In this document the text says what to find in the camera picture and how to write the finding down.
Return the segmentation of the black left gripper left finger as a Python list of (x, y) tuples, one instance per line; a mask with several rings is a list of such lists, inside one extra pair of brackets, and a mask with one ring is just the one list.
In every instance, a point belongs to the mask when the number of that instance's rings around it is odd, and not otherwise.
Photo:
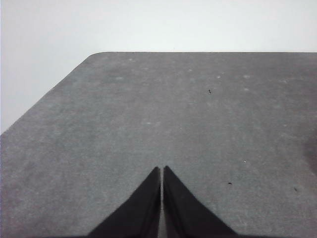
[(158, 228), (160, 169), (154, 167), (132, 195), (103, 220), (90, 236), (147, 236)]

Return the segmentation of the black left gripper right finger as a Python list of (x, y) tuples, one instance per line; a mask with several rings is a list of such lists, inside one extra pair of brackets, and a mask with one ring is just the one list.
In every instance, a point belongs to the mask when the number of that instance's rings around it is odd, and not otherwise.
[(163, 169), (163, 202), (180, 236), (234, 236), (235, 232), (206, 208), (173, 170)]

